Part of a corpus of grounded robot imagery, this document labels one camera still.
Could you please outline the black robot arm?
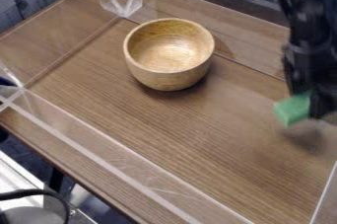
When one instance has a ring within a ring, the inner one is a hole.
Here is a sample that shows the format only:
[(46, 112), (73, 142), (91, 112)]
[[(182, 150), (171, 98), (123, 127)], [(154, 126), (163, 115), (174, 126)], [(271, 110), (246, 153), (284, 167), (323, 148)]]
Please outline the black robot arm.
[(276, 103), (286, 124), (337, 112), (337, 0), (278, 0), (290, 25), (283, 72), (291, 98)]

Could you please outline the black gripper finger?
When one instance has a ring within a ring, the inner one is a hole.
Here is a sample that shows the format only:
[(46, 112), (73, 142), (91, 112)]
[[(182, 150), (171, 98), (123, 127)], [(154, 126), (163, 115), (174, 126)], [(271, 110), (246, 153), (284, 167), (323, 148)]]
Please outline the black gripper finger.
[(291, 61), (283, 58), (283, 69), (290, 94), (300, 95), (312, 90), (312, 67), (308, 59)]
[(316, 89), (311, 94), (310, 117), (322, 119), (337, 112), (337, 90)]

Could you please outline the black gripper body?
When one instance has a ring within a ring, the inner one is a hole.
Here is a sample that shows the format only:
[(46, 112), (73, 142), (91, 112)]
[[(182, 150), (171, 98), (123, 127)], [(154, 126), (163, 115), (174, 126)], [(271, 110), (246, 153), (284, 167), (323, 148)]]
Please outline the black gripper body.
[(283, 48), (283, 57), (291, 61), (308, 59), (312, 67), (312, 86), (318, 82), (320, 75), (327, 73), (337, 66), (337, 55), (334, 51), (335, 44), (330, 38), (319, 44), (295, 45), (290, 42)]

